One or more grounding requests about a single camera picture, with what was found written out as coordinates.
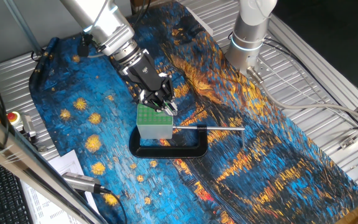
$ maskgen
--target blue patterned cloth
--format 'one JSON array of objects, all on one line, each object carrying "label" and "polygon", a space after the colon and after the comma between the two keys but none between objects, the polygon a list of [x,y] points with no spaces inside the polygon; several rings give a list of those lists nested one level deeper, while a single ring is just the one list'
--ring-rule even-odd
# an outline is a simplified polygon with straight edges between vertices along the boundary
[{"label": "blue patterned cloth", "polygon": [[[75,150],[85,175],[120,197],[129,223],[335,223],[358,206],[358,185],[228,64],[183,6],[150,9],[135,30],[157,71],[173,76],[174,124],[246,130],[210,131],[200,159],[136,158],[128,142],[137,87],[110,58],[79,58],[80,37],[52,39],[30,79],[34,103],[59,154]],[[195,142],[191,131],[146,141]],[[103,217],[122,221],[112,197],[95,197]]]}]

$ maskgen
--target metal table surface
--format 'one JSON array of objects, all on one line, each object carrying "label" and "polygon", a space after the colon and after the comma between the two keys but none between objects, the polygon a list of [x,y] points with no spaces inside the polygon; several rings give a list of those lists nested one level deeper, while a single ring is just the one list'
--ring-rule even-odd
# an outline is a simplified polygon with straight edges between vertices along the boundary
[{"label": "metal table surface", "polygon": [[[225,52],[229,46],[227,38],[232,31],[239,10],[238,2],[233,0],[182,0],[207,26],[213,30],[213,38]],[[269,91],[283,103],[305,105],[312,103],[335,103],[316,80],[332,92],[343,106],[354,109],[358,106],[358,89],[332,68],[310,46],[282,24],[275,16],[270,22],[269,31],[289,45],[294,54],[305,54],[311,62],[306,66],[318,64],[322,73],[314,78],[306,73],[294,60],[269,46],[262,46],[260,59],[262,74]],[[43,152],[46,159],[58,156],[57,150],[42,122],[29,93],[29,77],[35,68],[30,54],[0,63],[0,90],[8,112],[18,111],[31,116],[37,131],[38,146],[46,146]],[[343,150],[339,143],[353,133],[357,125],[347,114],[324,108],[307,110],[283,110],[341,169],[358,183],[358,143]]]}]

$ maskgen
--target keyboard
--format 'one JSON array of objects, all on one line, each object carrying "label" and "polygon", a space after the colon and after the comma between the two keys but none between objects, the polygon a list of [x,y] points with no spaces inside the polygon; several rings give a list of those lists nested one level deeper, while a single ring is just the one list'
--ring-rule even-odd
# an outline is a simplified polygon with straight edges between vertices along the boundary
[{"label": "keyboard", "polygon": [[0,166],[0,224],[32,224],[20,180]]}]

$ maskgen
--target black clamp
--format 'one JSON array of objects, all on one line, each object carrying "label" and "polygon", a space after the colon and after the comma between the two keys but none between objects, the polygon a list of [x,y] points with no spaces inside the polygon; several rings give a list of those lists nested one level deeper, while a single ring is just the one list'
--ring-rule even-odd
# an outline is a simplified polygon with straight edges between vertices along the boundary
[{"label": "black clamp", "polygon": [[208,135],[206,125],[197,125],[197,146],[141,146],[140,133],[137,127],[132,131],[129,139],[129,150],[139,158],[199,158],[208,150]]}]

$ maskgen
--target metal grating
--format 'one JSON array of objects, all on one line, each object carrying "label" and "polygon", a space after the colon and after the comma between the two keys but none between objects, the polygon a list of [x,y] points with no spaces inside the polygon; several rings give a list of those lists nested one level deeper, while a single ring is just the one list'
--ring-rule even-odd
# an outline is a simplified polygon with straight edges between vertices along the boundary
[{"label": "metal grating", "polygon": [[17,111],[30,115],[37,132],[37,146],[46,146],[47,152],[41,154],[46,159],[58,156],[55,145],[37,111],[30,96],[29,78],[37,65],[26,54],[15,59],[0,63],[0,92],[7,112]]},{"label": "metal grating", "polygon": [[[234,27],[239,4],[233,0],[182,0],[213,30],[213,38],[225,52],[229,46],[229,33]],[[268,46],[262,46],[260,58],[264,78],[269,91],[283,103],[303,105],[332,103],[333,99],[286,55]],[[31,116],[37,131],[38,146],[46,146],[46,159],[58,156],[57,150],[35,109],[29,93],[29,77],[35,68],[30,54],[0,64],[0,90],[8,112],[18,111]],[[348,91],[357,92],[354,86]],[[331,159],[358,183],[358,143],[342,150],[339,142],[355,131],[354,122],[342,112],[324,108],[307,110],[283,110]]]},{"label": "metal grating", "polygon": [[[179,2],[191,9],[212,28],[214,40],[223,52],[226,52],[230,43],[227,37],[234,27],[239,11],[238,1],[182,0]],[[261,76],[269,92],[282,103],[288,105],[335,103],[313,77],[280,51],[264,45],[260,50],[260,59]],[[283,110],[283,112],[358,183],[358,143],[346,150],[342,150],[339,145],[346,136],[356,131],[357,125],[347,114],[326,108]]]}]

